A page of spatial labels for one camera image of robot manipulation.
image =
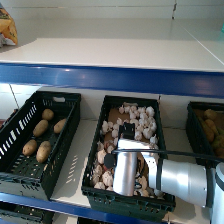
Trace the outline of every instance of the crate handle hole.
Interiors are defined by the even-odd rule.
[[[65,98],[64,97],[53,97],[53,101],[58,102],[58,103],[64,103]]]

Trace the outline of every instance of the white wall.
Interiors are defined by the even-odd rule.
[[[15,19],[224,18],[223,0],[1,0]]]

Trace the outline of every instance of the robotic arm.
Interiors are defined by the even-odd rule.
[[[159,159],[157,153],[144,152],[149,144],[121,138],[118,149],[141,149],[149,167],[149,187],[175,195],[191,204],[210,208],[212,224],[223,224],[224,163],[216,169]],[[119,152],[113,189],[116,193],[132,196],[135,185],[137,152]]]

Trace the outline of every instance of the white tile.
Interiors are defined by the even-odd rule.
[[[0,93],[11,93],[9,84],[0,84]]]
[[[17,109],[16,101],[11,93],[0,93],[0,119],[7,119]]]
[[[41,86],[29,86],[29,85],[11,85],[13,92],[22,93],[22,94],[33,94],[36,92]]]

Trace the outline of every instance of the white mushroom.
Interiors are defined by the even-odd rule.
[[[142,140],[142,133],[140,131],[135,132],[135,140],[141,141]]]
[[[142,119],[142,118],[140,118],[139,119],[139,124],[141,124],[144,127],[148,127],[149,121],[148,121],[148,119]]]
[[[137,119],[132,119],[130,120],[130,124],[135,124],[135,127],[138,127],[139,122]]]
[[[124,113],[124,106],[123,105],[121,107],[119,107],[119,112],[120,112],[120,114]]]
[[[163,197],[164,193],[160,190],[157,190],[157,189],[154,189],[154,194],[157,196],[157,197]]]
[[[150,127],[150,129],[151,129],[153,132],[155,132],[155,131],[156,131],[156,128],[157,128],[156,122],[151,122],[151,123],[149,124],[149,127]]]
[[[149,128],[145,128],[143,130],[143,135],[146,139],[150,139],[152,137],[153,132]]]
[[[98,183],[96,183],[94,188],[105,190],[105,185],[103,182],[98,182]]]
[[[104,157],[105,157],[106,154],[107,154],[107,153],[105,152],[104,149],[101,150],[101,151],[99,151],[99,152],[97,153],[97,159],[98,159],[98,162],[99,162],[100,164],[103,164],[103,163],[104,163]]]
[[[118,118],[118,119],[117,119],[117,124],[118,124],[118,125],[123,125],[123,121],[122,121],[120,118]]]
[[[96,168],[93,170],[93,174],[95,175],[98,175],[98,176],[101,176],[103,173],[103,169],[100,165],[97,165]]]
[[[137,107],[136,107],[136,106],[131,106],[130,110],[131,110],[132,112],[134,112],[134,111],[137,110]]]
[[[114,124],[113,129],[114,130],[119,130],[119,124]]]
[[[112,131],[112,134],[111,135],[112,135],[113,138],[117,138],[117,136],[118,136],[118,130],[114,129]]]
[[[145,190],[147,188],[147,180],[144,176],[138,178],[138,183],[142,185],[142,190]]]
[[[139,107],[138,112],[139,113],[145,113],[145,107]]]
[[[112,174],[111,174],[110,171],[106,171],[106,172],[103,174],[102,178],[103,178],[103,183],[104,183],[106,186],[108,186],[108,187],[113,186],[114,178],[113,178],[113,176],[112,176]]]
[[[147,190],[138,190],[138,192],[141,194],[143,197],[149,197],[148,191]]]
[[[137,110],[134,111],[134,114],[135,114],[136,118],[139,118],[140,113]]]
[[[108,131],[112,131],[112,129],[113,129],[113,123],[111,122],[111,121],[109,121],[108,123]]]
[[[97,182],[99,182],[100,178],[99,178],[99,175],[97,174],[94,174],[92,176],[92,179],[90,180],[90,185],[91,186],[95,186]]]
[[[130,111],[130,106],[124,107],[124,112],[125,112],[126,114],[128,114],[129,111]]]
[[[113,150],[114,150],[114,147],[113,147],[112,145],[110,145],[110,146],[107,148],[107,153],[111,153]]]
[[[156,135],[150,138],[150,142],[153,144],[158,144],[158,139],[156,138]]]
[[[151,149],[159,149],[158,145],[156,145],[155,143],[150,142],[149,145]]]
[[[117,146],[118,138],[114,139],[114,146]]]
[[[147,187],[146,190],[148,191],[149,196],[154,196],[154,190],[150,187]]]
[[[148,122],[149,122],[149,123],[152,123],[152,122],[155,122],[155,123],[156,123],[156,120],[155,120],[154,117],[149,117],[149,118],[148,118]]]
[[[144,130],[144,126],[143,125],[138,125],[138,127],[136,128],[136,131],[140,131],[141,133],[143,132]]]
[[[149,116],[149,117],[153,117],[155,115],[155,111],[152,107],[147,107],[146,108],[146,114]]]
[[[103,150],[104,149],[104,145],[103,145],[103,143],[101,143],[100,141],[99,142],[97,142],[97,150],[98,151],[101,151],[101,150]]]
[[[108,187],[107,191],[114,191],[113,187]]]
[[[108,123],[106,121],[103,121],[103,125],[102,125],[102,132],[103,135],[105,135],[108,132]]]
[[[126,123],[130,123],[130,121],[129,121],[128,119],[125,119],[124,122],[126,122]]]
[[[140,113],[140,119],[148,119],[148,115],[146,113]]]
[[[132,120],[132,119],[135,119],[136,118],[136,115],[135,115],[135,113],[133,113],[133,112],[131,112],[130,111],[130,120]]]

